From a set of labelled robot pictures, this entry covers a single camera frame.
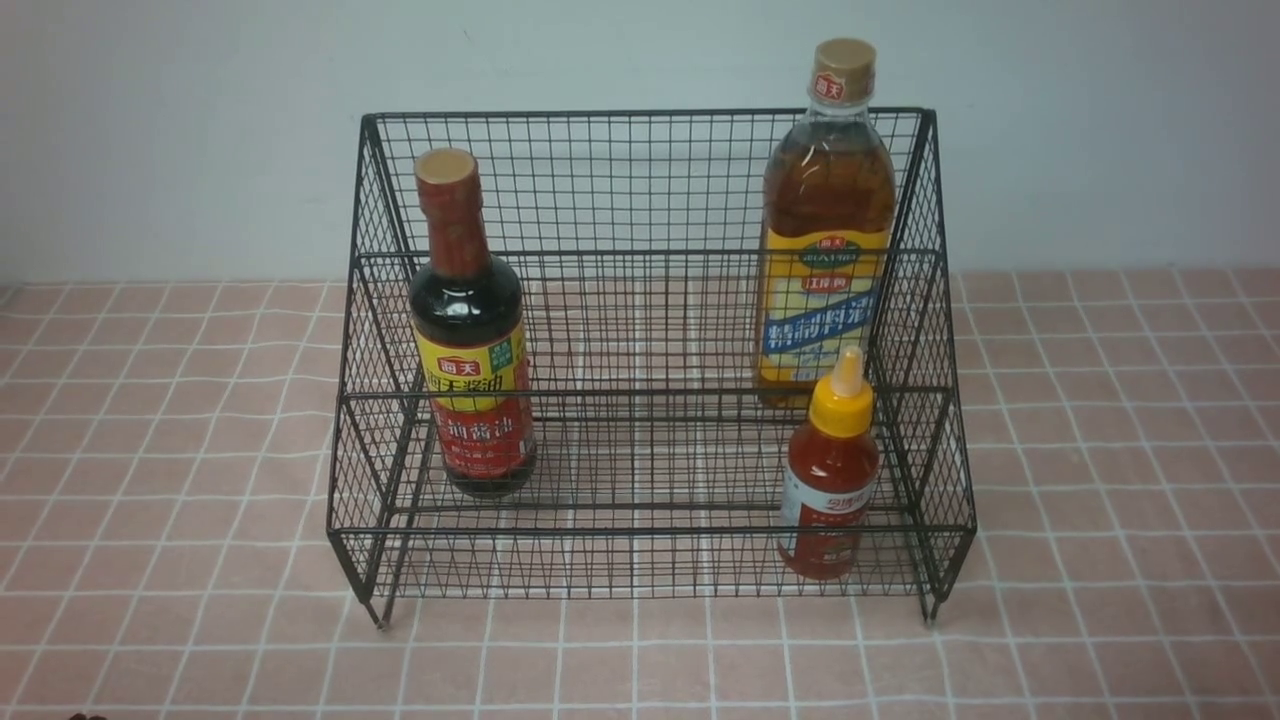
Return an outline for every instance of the red sauce bottle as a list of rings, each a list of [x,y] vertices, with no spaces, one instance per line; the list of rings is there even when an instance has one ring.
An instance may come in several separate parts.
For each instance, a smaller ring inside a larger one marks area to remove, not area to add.
[[[785,528],[831,528],[778,539],[782,560],[812,580],[854,569],[876,488],[879,450],[870,436],[874,392],[863,379],[863,352],[845,347],[831,374],[818,380],[809,420],[791,436],[782,484]]]
[[[476,159],[433,150],[413,174],[431,256],[410,282],[408,304],[426,391],[454,393],[431,397],[445,474],[470,496],[500,497],[534,471],[532,404],[456,393],[529,389],[524,291],[489,254]]]

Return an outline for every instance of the brand logo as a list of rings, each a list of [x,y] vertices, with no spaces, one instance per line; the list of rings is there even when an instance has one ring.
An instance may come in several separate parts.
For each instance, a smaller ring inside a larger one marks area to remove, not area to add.
[[[805,247],[800,254],[800,263],[814,270],[835,270],[858,261],[861,247],[856,242],[828,234],[827,237]]]
[[[823,100],[841,100],[845,96],[845,81],[831,73],[818,73],[813,78],[813,91]]]
[[[476,360],[467,360],[466,357],[440,357],[435,363],[440,372],[445,375],[454,375],[458,378],[479,378],[480,377],[480,363]]]
[[[810,293],[828,293],[828,292],[842,292],[849,290],[849,284],[852,279],[849,275],[837,275],[835,273],[826,273],[818,275],[809,275],[801,282],[801,287],[805,292]]]

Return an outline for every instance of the bottle neck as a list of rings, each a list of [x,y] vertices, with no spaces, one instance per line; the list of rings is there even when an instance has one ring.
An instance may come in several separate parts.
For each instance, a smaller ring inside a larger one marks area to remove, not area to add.
[[[480,178],[460,182],[419,182],[419,202],[426,215],[431,269],[445,278],[477,278],[489,272],[489,240],[484,233]]]
[[[858,105],[828,105],[809,101],[809,110],[805,113],[806,120],[819,120],[828,123],[870,123],[870,97]]]

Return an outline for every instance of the yellow label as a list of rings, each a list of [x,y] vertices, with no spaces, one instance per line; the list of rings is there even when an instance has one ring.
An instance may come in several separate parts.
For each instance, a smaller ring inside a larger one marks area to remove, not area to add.
[[[422,357],[426,389],[447,392],[502,392],[521,389],[521,365],[525,361],[525,324],[490,345],[451,347],[434,343],[413,329],[417,351]],[[504,398],[497,396],[442,396],[434,398],[444,407],[460,413],[493,410]]]
[[[809,382],[828,372],[840,348],[861,342],[874,318],[877,279],[888,231],[826,231],[765,236],[767,250],[787,250],[765,260],[760,316],[760,375],[774,382]]]

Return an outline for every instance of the black metal wire rack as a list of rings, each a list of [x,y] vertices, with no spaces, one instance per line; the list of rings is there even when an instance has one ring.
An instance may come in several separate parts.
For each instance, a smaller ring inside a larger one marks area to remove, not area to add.
[[[899,211],[868,341],[883,454],[854,570],[774,550],[803,411],[754,387],[762,176],[799,110],[375,114],[361,123],[328,536],[379,626],[398,596],[915,594],[936,618],[977,532],[933,111],[877,109]],[[539,462],[474,500],[444,478],[406,288],[412,163],[480,163],[521,275]]]

